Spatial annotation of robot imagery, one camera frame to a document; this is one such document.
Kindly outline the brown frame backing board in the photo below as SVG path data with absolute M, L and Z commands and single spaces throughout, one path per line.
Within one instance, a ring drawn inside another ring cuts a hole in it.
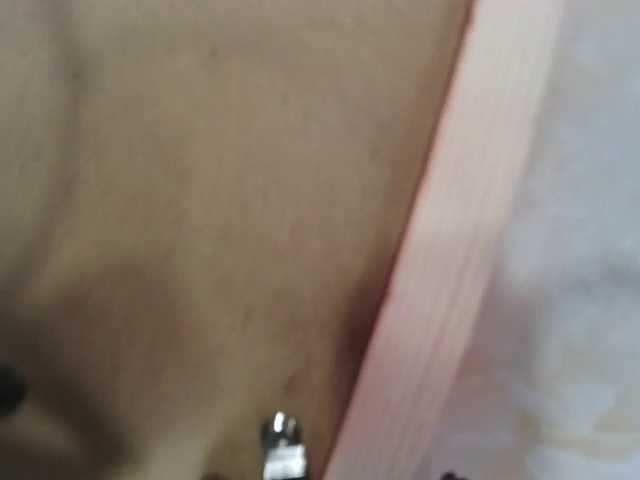
M 467 1 L 5 1 L 5 479 L 321 476 Z

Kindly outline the red wooden picture frame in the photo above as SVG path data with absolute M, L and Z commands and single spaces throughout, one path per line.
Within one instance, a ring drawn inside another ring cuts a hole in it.
M 528 159 L 564 10 L 473 4 L 326 478 L 413 479 L 427 458 Z

